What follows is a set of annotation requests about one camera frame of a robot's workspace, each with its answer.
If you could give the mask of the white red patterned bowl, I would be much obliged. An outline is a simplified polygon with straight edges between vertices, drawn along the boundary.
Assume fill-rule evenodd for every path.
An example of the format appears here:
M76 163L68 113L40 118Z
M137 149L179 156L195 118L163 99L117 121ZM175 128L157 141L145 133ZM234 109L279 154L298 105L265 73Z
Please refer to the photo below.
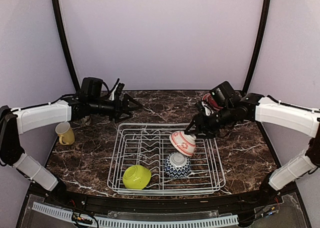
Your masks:
M181 154L192 157L196 149L196 136L185 134L183 130L175 131L169 136L169 140L174 148Z

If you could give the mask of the red floral plate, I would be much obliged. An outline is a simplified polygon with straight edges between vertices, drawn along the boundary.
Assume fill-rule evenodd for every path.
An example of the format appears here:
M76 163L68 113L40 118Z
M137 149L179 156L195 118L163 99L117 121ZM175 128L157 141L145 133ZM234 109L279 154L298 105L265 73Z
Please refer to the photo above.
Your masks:
M212 95L210 93L206 93L202 99L202 102L204 102L206 105L211 107L212 109L217 109L219 110L220 107L218 106L217 102L213 99Z

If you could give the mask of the white patterned tall mug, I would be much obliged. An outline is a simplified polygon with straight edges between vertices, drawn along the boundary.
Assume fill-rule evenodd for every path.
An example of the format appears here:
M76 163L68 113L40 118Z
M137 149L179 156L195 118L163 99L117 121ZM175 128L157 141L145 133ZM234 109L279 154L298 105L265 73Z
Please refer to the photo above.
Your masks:
M91 116L87 115L79 120L79 125L82 127L89 126L91 124L91 121L92 121Z

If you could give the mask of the blue white zigzag bowl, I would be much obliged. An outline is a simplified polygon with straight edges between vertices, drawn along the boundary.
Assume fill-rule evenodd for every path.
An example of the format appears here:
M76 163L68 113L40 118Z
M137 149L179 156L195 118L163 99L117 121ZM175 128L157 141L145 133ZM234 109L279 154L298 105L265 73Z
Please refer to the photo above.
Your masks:
M174 152L165 158L163 168L170 178L186 178L191 173L191 160L180 152Z

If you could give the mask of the yellow mug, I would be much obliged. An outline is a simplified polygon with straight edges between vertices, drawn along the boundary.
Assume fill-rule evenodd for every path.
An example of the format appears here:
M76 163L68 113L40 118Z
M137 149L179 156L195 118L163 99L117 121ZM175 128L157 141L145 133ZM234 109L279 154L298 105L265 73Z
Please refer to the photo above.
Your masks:
M75 135L69 122L61 122L55 127L61 145L72 145L75 142Z

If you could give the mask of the lime green bowl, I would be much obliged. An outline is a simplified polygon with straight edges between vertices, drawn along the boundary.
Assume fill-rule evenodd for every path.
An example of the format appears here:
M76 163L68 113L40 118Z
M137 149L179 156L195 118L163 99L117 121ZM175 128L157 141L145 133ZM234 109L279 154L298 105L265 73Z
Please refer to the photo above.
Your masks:
M127 189L143 190L151 180L151 171L142 165L132 165L123 174L122 181Z

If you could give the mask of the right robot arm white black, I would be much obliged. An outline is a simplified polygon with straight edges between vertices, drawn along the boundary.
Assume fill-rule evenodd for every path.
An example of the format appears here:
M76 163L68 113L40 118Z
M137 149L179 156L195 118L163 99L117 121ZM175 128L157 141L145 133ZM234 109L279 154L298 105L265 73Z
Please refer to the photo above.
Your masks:
M285 103L257 93L244 97L216 92L211 95L220 109L207 115L200 107L185 129L187 135L211 138L223 127L247 120L263 125L275 145L282 165L266 176L255 193L258 204L266 205L286 185L320 167L318 108Z

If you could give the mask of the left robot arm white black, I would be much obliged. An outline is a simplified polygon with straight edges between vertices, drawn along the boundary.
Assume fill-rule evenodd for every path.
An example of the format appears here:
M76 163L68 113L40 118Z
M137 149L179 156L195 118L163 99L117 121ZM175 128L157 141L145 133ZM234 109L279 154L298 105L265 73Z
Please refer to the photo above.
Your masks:
M143 105L127 93L108 100L104 98L81 99L64 97L56 102L28 108L0 109L0 164L16 169L32 182L46 190L60 206L71 201L65 183L27 153L21 144L21 137L44 135L53 138L49 131L54 125L80 120L90 115L106 116L118 123L132 117L132 112Z

